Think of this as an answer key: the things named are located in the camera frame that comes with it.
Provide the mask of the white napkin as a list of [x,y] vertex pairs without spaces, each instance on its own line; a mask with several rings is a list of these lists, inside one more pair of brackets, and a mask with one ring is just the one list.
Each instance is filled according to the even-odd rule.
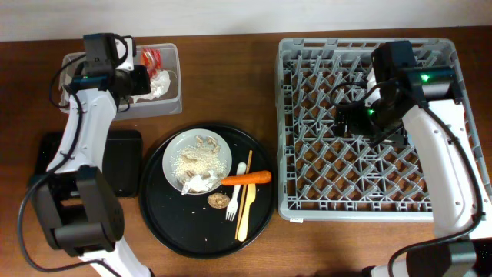
[[203,179],[200,175],[195,175],[183,185],[182,195],[191,194],[192,192],[208,192],[217,184],[218,179],[214,176]]
[[154,100],[165,95],[169,90],[171,84],[171,78],[167,70],[157,70],[156,73],[150,79],[151,92],[144,95],[132,96],[131,99],[134,103],[138,100]]

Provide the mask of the red snack wrapper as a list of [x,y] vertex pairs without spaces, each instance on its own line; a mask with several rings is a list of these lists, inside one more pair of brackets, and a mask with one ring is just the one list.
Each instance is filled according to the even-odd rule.
[[141,50],[141,63],[147,69],[149,78],[153,78],[161,70],[161,53],[156,48]]

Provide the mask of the pile of rice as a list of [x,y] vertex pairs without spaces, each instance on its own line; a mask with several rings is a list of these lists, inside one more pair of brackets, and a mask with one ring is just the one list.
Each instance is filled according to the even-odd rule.
[[175,159],[175,177],[180,182],[189,181],[192,177],[199,175],[208,179],[212,176],[223,177],[226,173],[226,163],[221,160],[219,154],[221,147],[196,145],[188,146],[178,151]]

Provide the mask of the grey plate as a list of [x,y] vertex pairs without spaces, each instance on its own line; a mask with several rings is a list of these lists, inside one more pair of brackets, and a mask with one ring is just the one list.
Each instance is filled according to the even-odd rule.
[[232,167],[232,154],[229,148],[229,145],[224,140],[222,136],[220,136],[217,132],[213,132],[211,130],[205,128],[192,128],[190,130],[184,131],[174,137],[165,147],[165,151],[162,158],[162,169],[165,174],[165,178],[174,187],[181,193],[183,189],[183,185],[185,182],[180,182],[174,174],[174,170],[176,166],[174,165],[175,159],[178,156],[178,151],[188,147],[188,146],[216,146],[219,145],[221,147],[220,158],[222,161],[226,163],[227,169],[226,173],[223,177],[214,176],[218,179],[217,184],[212,188],[211,191],[208,192],[192,192],[191,194],[186,195],[203,195],[209,192],[213,192],[221,186],[221,180],[227,177],[231,171]]

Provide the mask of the orange carrot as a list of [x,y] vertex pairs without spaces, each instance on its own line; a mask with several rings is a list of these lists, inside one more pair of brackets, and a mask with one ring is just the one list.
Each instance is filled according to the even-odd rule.
[[244,175],[229,176],[221,180],[222,185],[265,184],[272,180],[269,171],[252,172]]

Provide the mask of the brown mushroom slice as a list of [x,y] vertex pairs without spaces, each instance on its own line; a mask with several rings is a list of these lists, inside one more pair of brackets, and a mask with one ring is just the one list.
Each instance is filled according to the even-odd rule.
[[214,209],[224,209],[228,207],[230,198],[221,193],[214,193],[207,198],[208,204]]

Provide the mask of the white plastic fork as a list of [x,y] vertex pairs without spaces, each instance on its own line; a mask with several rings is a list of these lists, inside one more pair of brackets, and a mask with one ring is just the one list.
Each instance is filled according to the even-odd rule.
[[[243,175],[247,170],[247,164],[244,162],[240,162],[237,167],[236,176]],[[238,194],[241,186],[236,185],[233,190],[233,194],[230,202],[226,208],[226,217],[225,219],[228,221],[233,221],[238,210]]]

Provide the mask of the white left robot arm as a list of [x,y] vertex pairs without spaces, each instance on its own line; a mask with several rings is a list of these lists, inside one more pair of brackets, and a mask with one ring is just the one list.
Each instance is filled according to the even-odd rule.
[[[135,40],[114,33],[83,38],[85,52],[63,89],[69,110],[61,143],[44,174],[34,176],[18,211],[17,236],[25,261],[39,272],[62,272],[85,265],[101,276],[152,276],[124,238],[121,203],[102,173],[111,122],[121,100],[150,90],[143,65],[135,65]],[[54,250],[78,257],[55,269],[37,264],[23,236],[25,208],[31,203],[45,239]]]

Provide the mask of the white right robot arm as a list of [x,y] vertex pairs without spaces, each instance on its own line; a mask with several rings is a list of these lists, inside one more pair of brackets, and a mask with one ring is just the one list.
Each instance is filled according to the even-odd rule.
[[371,55],[366,95],[336,103],[335,135],[383,142],[404,128],[420,159],[434,218],[434,239],[397,250],[365,276],[489,276],[491,201],[465,127],[464,95],[448,66],[422,68],[412,45],[395,41]]

